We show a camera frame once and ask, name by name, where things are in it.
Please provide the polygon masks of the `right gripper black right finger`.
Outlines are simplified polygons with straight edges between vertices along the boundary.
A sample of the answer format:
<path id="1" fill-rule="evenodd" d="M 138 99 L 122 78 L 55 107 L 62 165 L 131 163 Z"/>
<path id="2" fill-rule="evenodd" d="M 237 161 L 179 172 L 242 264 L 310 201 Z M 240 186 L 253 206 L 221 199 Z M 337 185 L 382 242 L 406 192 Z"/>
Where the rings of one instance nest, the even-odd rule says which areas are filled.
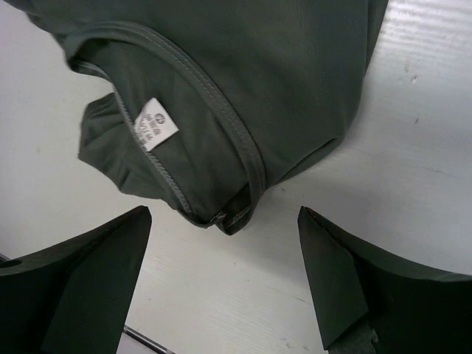
<path id="1" fill-rule="evenodd" d="M 397 256 L 307 207 L 298 229 L 326 351 L 471 351 L 470 276 Z"/>

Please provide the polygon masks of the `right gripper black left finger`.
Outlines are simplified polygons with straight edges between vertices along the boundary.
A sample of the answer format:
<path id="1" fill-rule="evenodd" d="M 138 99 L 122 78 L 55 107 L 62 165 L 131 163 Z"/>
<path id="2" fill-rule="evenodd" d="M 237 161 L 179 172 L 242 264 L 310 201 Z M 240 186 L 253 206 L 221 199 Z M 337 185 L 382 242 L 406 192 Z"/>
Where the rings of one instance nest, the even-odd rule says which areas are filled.
<path id="1" fill-rule="evenodd" d="M 82 235 L 1 261 L 2 353 L 115 353 L 147 248 L 138 206 Z"/>

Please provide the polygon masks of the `dark grey t-shirt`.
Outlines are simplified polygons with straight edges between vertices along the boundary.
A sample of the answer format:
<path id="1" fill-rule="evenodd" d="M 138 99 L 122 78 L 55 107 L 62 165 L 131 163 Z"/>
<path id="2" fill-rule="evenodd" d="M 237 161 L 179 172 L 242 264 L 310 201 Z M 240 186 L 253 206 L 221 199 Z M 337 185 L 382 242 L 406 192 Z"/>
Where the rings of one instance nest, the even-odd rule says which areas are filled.
<path id="1" fill-rule="evenodd" d="M 345 137 L 385 1 L 21 1 L 111 94 L 79 159 L 125 194 L 232 235 Z"/>

